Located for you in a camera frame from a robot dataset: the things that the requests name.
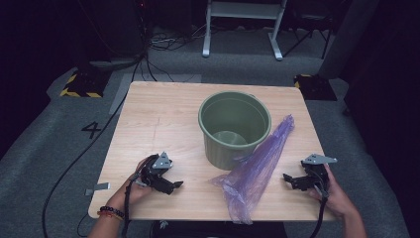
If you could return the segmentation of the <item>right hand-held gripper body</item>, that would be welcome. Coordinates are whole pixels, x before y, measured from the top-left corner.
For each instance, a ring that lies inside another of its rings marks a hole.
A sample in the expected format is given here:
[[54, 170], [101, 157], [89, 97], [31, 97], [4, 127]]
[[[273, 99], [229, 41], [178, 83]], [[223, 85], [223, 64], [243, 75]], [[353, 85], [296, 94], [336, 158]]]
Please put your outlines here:
[[330, 158], [318, 154], [311, 154], [306, 159], [301, 161], [301, 165], [307, 176], [304, 178], [304, 190], [314, 188], [321, 196], [328, 196], [328, 173], [325, 165], [337, 163], [336, 158]]

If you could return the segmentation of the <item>person's left hand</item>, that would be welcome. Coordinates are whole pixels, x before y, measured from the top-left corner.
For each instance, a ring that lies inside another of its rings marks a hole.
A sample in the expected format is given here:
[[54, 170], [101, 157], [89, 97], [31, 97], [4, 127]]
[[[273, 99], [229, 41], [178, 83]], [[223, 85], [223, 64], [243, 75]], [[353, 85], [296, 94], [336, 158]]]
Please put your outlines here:
[[140, 186], [134, 183], [135, 174], [136, 172], [133, 172], [128, 176], [121, 187], [108, 199], [107, 206], [124, 211], [126, 204], [136, 204], [153, 191], [149, 186]]

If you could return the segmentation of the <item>grey tape piece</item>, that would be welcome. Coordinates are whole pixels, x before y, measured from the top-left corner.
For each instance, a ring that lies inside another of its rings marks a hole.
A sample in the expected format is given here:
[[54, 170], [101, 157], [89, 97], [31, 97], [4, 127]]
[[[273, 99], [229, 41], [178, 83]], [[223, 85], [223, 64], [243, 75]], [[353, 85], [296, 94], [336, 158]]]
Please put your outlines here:
[[110, 188], [110, 183], [109, 182], [97, 183], [92, 188], [87, 188], [85, 190], [84, 195], [90, 196], [90, 195], [93, 195], [94, 192], [97, 191], [97, 190], [104, 190], [104, 189], [109, 189], [109, 188]]

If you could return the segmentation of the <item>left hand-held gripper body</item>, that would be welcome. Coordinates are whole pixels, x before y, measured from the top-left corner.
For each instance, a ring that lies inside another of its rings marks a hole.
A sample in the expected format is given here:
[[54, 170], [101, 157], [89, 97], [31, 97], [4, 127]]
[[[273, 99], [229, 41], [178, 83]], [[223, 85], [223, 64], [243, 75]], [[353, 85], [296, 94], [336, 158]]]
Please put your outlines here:
[[173, 184], [173, 182], [163, 177], [171, 168], [172, 160], [168, 157], [166, 152], [150, 155], [136, 171], [135, 183], [140, 186], [149, 186], [162, 192], [164, 187], [172, 186]]

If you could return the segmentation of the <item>green plastic bucket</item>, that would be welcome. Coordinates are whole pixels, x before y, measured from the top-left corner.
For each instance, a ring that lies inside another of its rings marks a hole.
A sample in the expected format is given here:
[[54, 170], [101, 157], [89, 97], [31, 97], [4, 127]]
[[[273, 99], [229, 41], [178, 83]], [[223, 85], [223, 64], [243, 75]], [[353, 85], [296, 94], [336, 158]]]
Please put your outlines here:
[[268, 136], [271, 116], [255, 96], [221, 91], [203, 101], [198, 124], [207, 160], [218, 169], [230, 171]]

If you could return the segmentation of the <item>yellow black striped base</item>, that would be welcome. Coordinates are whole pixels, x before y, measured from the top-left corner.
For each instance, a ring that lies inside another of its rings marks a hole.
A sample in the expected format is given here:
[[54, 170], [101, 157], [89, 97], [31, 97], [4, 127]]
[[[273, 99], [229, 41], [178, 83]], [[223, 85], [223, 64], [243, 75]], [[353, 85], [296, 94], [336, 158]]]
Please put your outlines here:
[[293, 83], [305, 100], [337, 100], [329, 81], [318, 74], [297, 74], [293, 78]]
[[101, 98], [111, 73], [99, 71], [93, 74], [76, 70], [67, 80], [60, 96]]

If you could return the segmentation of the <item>black equipment stand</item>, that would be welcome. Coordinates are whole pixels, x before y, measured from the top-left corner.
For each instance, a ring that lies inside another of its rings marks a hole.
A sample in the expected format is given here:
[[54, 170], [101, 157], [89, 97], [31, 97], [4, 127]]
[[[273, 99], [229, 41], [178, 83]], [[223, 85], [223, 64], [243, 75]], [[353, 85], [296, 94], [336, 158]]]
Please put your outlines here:
[[138, 0], [75, 0], [111, 59], [141, 61], [146, 53], [145, 22]]

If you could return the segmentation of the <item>grey post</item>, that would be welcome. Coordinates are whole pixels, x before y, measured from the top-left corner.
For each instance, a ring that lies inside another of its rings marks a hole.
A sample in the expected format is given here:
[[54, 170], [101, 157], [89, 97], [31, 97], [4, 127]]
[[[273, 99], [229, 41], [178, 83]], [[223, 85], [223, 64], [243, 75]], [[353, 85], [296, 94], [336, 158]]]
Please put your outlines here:
[[328, 50], [318, 75], [325, 79], [337, 78], [345, 68], [361, 39], [379, 0], [353, 0], [333, 44]]

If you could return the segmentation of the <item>person's right hand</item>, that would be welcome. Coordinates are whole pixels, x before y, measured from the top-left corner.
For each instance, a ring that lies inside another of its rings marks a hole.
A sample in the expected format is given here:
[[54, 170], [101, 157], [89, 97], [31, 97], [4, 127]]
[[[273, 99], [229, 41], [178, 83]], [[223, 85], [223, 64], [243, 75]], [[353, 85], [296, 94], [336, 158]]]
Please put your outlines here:
[[359, 216], [357, 208], [338, 184], [328, 164], [324, 165], [329, 179], [327, 207], [339, 218], [355, 218]]

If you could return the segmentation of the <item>black folding stand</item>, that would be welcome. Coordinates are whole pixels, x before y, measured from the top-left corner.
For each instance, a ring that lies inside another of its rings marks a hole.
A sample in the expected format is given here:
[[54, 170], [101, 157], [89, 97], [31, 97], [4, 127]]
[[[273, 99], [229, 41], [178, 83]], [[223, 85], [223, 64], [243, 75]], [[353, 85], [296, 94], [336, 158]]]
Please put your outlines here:
[[[330, 44], [331, 36], [333, 33], [333, 17], [331, 14], [326, 16], [295, 15], [290, 29], [297, 39], [297, 42], [283, 54], [285, 57], [293, 50], [295, 50], [304, 40], [306, 40], [308, 37], [311, 37], [315, 31], [318, 31], [325, 41], [321, 59], [326, 56], [327, 48]], [[299, 38], [297, 36], [298, 30], [304, 30], [306, 34]]]

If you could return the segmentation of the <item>purple plastic bag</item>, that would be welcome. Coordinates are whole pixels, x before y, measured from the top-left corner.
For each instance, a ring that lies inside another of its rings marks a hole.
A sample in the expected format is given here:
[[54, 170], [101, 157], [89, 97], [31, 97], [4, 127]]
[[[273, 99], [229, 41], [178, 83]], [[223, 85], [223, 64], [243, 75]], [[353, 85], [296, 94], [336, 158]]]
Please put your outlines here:
[[253, 223], [251, 214], [263, 196], [293, 129], [293, 116], [285, 116], [272, 134], [236, 168], [210, 180], [222, 189], [230, 219], [234, 223]]

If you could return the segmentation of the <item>white metal stand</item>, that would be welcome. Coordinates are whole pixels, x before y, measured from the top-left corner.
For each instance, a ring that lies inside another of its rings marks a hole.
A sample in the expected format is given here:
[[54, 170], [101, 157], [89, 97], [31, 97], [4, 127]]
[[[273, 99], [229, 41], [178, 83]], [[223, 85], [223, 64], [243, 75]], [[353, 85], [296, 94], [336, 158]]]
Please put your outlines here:
[[274, 20], [274, 27], [268, 33], [268, 39], [276, 60], [282, 60], [283, 54], [277, 43], [277, 34], [288, 0], [280, 0], [276, 4], [221, 2], [208, 0], [206, 7], [206, 30], [203, 42], [202, 56], [210, 56], [211, 21], [213, 18], [236, 18]]

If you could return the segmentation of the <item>black stool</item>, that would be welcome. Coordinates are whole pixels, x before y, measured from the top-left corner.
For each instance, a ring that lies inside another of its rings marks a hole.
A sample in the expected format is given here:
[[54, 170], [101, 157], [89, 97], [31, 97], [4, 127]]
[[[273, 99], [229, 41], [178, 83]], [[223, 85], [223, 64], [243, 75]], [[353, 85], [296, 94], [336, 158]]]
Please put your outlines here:
[[282, 222], [155, 221], [151, 238], [288, 238]]

